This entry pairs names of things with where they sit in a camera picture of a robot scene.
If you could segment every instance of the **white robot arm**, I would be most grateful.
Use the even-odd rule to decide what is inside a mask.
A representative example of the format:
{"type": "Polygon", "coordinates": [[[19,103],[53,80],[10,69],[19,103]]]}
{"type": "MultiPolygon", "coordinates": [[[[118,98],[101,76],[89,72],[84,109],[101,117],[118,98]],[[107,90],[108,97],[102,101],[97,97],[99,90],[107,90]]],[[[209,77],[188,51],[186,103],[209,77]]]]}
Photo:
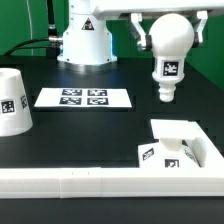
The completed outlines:
{"type": "Polygon", "coordinates": [[[187,52],[202,43],[208,16],[220,14],[223,0],[69,0],[69,27],[63,34],[59,66],[91,72],[107,69],[117,58],[106,20],[130,19],[138,48],[154,53],[153,77],[160,82],[160,99],[169,102],[175,83],[184,77],[187,52]],[[157,18],[148,34],[139,23],[143,18],[157,18]]]}

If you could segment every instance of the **white container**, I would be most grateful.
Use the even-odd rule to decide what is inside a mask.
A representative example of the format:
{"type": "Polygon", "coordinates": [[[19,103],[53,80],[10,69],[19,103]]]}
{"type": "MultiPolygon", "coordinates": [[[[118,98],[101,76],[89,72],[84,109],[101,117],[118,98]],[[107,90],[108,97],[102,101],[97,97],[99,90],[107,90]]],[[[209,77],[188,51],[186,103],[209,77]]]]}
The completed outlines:
{"type": "Polygon", "coordinates": [[[0,136],[11,136],[32,127],[21,72],[0,68],[0,136]]]}

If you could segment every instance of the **green background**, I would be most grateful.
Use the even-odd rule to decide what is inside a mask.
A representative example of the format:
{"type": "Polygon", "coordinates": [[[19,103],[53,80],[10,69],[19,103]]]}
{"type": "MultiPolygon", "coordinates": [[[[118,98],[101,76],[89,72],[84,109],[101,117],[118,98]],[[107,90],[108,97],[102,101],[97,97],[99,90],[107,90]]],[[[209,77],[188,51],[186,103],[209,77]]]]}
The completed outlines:
{"type": "MultiPolygon", "coordinates": [[[[0,0],[0,54],[14,45],[30,40],[30,22],[26,0],[0,0]]],[[[29,0],[32,15],[33,38],[47,37],[48,19],[46,0],[29,0]]],[[[54,0],[55,22],[59,34],[68,25],[67,0],[54,0]]],[[[143,21],[146,31],[152,21],[143,21]]],[[[108,29],[113,33],[114,54],[118,57],[152,57],[152,53],[138,52],[136,42],[128,32],[127,21],[110,21],[108,29]]],[[[209,18],[203,32],[204,43],[192,49],[187,61],[205,77],[224,90],[224,16],[209,18]]],[[[31,55],[31,50],[20,50],[13,55],[31,55]]],[[[45,55],[44,49],[35,49],[34,55],[45,55]]]]}

